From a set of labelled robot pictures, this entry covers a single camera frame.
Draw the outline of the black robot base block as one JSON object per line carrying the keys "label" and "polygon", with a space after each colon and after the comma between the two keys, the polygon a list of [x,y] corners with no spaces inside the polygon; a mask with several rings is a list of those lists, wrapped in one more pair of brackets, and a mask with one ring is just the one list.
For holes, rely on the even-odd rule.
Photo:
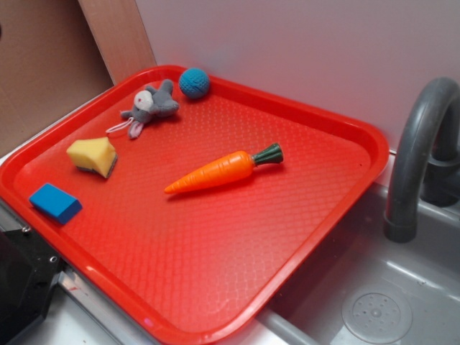
{"label": "black robot base block", "polygon": [[47,317],[63,261],[34,230],[1,232],[1,343],[11,344]]}

